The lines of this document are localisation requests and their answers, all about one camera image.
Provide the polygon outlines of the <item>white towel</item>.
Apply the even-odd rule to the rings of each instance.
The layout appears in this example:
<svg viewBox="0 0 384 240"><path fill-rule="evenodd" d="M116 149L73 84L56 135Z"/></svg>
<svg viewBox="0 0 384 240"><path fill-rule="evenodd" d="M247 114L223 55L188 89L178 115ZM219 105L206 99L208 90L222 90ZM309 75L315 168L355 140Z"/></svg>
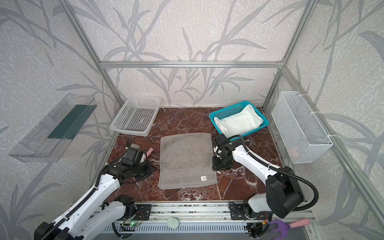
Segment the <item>white towel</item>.
<svg viewBox="0 0 384 240"><path fill-rule="evenodd" d="M222 120L214 117L214 122L222 134L229 138L234 135L244 135L255 130L264 120L255 112L251 105L246 105L241 112Z"/></svg>

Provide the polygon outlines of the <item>grey towel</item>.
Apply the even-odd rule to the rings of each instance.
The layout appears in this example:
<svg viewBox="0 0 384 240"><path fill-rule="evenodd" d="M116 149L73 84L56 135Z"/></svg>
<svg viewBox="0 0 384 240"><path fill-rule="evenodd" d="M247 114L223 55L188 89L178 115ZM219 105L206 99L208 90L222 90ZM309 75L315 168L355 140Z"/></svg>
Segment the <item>grey towel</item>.
<svg viewBox="0 0 384 240"><path fill-rule="evenodd" d="M213 156L210 133L162 137L158 187L162 190L171 190L217 184L217 173L213 170Z"/></svg>

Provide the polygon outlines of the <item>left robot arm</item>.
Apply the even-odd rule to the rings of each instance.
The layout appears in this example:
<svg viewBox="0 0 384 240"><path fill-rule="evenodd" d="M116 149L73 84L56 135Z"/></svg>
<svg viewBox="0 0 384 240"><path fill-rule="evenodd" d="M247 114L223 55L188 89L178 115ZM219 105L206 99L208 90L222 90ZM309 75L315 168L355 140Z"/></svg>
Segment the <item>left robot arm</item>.
<svg viewBox="0 0 384 240"><path fill-rule="evenodd" d="M105 200L130 179L145 180L156 171L148 160L152 149L126 147L125 152L106 164L98 173L96 183L67 211L52 223L43 222L34 233L36 240L92 240L108 225L122 219L144 221L149 218L131 197L120 195L111 203Z"/></svg>

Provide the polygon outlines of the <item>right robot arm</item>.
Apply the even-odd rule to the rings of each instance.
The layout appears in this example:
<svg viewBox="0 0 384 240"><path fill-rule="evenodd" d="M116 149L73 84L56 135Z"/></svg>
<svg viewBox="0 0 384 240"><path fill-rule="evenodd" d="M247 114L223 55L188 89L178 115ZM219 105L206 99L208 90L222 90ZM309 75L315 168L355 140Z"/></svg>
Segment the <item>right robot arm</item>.
<svg viewBox="0 0 384 240"><path fill-rule="evenodd" d="M255 194L243 202L247 218L254 219L262 212L285 218L318 202L320 195L314 184L297 176L291 168L281 168L251 151L241 135L227 138L221 134L214 139L214 144L214 171L229 170L233 162L237 162L265 185L263 194Z"/></svg>

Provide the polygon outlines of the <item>grey flat stone block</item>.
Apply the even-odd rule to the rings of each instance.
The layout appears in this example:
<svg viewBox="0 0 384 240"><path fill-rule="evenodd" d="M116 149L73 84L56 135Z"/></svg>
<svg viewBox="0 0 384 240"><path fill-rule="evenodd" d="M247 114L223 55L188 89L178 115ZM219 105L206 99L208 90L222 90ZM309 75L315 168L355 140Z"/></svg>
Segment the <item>grey flat stone block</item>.
<svg viewBox="0 0 384 240"><path fill-rule="evenodd" d="M126 150L127 151L138 151L140 150L140 146L137 145L137 144L132 144L132 143L129 143L127 146L126 146Z"/></svg>

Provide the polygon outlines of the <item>teal plastic basket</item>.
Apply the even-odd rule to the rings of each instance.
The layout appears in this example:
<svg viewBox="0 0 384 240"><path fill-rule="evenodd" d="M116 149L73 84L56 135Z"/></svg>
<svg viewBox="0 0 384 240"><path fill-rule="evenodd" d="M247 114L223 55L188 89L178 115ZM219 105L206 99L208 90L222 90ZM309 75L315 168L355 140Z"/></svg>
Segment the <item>teal plastic basket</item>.
<svg viewBox="0 0 384 240"><path fill-rule="evenodd" d="M209 118L218 133L227 138L235 135L246 137L270 124L261 111L248 101L214 111Z"/></svg>

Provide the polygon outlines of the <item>grey plastic basket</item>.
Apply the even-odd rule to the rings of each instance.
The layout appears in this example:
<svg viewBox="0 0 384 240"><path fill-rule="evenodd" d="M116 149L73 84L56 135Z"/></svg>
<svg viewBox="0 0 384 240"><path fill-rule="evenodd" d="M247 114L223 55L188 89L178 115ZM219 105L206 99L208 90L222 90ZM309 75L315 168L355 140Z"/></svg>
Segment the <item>grey plastic basket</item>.
<svg viewBox="0 0 384 240"><path fill-rule="evenodd" d="M130 96L110 125L112 131L124 135L146 137L158 114L161 98Z"/></svg>

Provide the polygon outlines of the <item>pale green round disc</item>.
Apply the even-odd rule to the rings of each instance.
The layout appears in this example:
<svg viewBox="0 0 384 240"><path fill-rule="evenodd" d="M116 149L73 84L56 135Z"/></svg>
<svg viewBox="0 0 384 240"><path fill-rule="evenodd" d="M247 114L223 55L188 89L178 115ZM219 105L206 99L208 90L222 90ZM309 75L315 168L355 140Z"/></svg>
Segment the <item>pale green round disc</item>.
<svg viewBox="0 0 384 240"><path fill-rule="evenodd" d="M167 226L168 226L168 228L175 230L175 229L177 229L179 227L179 225L180 225L180 222L179 222L178 219L176 219L174 217L169 217L167 219Z"/></svg>

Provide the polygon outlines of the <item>purple pink fork tool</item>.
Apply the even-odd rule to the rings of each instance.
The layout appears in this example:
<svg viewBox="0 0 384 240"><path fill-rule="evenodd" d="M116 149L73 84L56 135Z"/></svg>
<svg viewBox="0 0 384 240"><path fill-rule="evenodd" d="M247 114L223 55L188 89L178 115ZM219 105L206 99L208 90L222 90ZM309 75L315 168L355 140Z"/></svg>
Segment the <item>purple pink fork tool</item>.
<svg viewBox="0 0 384 240"><path fill-rule="evenodd" d="M295 222L290 223L290 224L286 224L281 220L273 220L273 221L269 222L269 226L273 225L273 224L276 224L277 227L275 229L272 229L271 233L274 233L274 232L280 233L280 236L274 238L274 240L282 240L283 238L287 237L289 229L307 226L310 224L310 220L309 219L302 219L302 220L298 220L298 221L295 221Z"/></svg>

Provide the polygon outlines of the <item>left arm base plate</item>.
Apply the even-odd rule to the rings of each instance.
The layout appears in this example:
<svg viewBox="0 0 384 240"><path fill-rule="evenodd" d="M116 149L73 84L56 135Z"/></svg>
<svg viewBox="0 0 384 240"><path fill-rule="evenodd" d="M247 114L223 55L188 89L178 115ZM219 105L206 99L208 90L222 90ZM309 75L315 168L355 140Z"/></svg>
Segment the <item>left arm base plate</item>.
<svg viewBox="0 0 384 240"><path fill-rule="evenodd" d="M128 221L148 221L150 219L151 209L151 204L136 205L135 214L129 217Z"/></svg>

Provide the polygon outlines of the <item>aluminium rail frame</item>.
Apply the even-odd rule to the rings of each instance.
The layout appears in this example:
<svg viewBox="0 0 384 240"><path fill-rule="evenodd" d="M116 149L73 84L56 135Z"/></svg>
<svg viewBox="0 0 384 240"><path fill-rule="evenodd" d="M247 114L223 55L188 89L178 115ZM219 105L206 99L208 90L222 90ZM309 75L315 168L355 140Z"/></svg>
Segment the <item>aluminium rail frame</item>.
<svg viewBox="0 0 384 240"><path fill-rule="evenodd" d="M149 233L242 233L247 232L251 224L262 221L231 220L229 202L137 202L135 204L151 204L148 221L117 220L117 229L122 234ZM167 219L174 217L180 225L173 230L168 228ZM272 220L280 217L273 214Z"/></svg>

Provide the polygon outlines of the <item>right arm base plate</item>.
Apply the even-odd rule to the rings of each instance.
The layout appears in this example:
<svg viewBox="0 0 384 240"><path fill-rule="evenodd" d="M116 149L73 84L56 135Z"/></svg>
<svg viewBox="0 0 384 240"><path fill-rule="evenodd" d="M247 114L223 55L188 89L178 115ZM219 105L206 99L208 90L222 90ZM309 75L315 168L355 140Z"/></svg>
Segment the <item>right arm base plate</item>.
<svg viewBox="0 0 384 240"><path fill-rule="evenodd" d="M231 220L263 222L270 220L273 216L271 212L255 213L250 207L240 203L229 202L228 207L230 210Z"/></svg>

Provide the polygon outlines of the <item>clear acrylic wall shelf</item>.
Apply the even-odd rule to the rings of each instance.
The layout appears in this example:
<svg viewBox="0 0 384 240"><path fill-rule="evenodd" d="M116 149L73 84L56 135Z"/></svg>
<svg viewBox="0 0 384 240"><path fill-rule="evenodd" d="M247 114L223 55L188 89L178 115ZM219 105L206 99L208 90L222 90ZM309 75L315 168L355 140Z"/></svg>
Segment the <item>clear acrylic wall shelf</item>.
<svg viewBox="0 0 384 240"><path fill-rule="evenodd" d="M94 97L67 94L9 156L23 163L56 163L96 107Z"/></svg>

